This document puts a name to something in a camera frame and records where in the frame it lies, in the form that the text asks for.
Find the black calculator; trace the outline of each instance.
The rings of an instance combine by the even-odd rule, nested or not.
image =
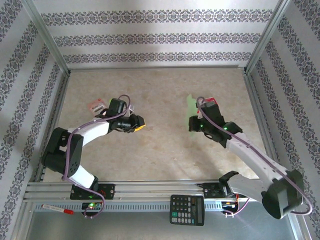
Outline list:
[[[170,223],[187,226],[205,224],[205,201],[203,196],[172,195],[170,200]]]

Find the wall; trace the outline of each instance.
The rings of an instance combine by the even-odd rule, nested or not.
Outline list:
[[[251,73],[278,160],[303,174],[320,239],[320,1],[294,0]]]
[[[66,78],[19,0],[0,0],[0,240],[11,234]]]
[[[34,1],[71,69],[244,67],[277,2]]]

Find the beige floor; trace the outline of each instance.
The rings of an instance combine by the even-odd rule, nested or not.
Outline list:
[[[260,148],[263,142],[240,69],[165,68],[71,74],[59,127],[92,119],[87,103],[128,94],[147,126],[112,132],[88,145],[81,164],[101,181],[218,179],[234,170],[257,177],[237,156],[202,133],[189,133],[187,96],[215,97],[225,120],[236,122]],[[44,181],[61,175],[47,169]]]

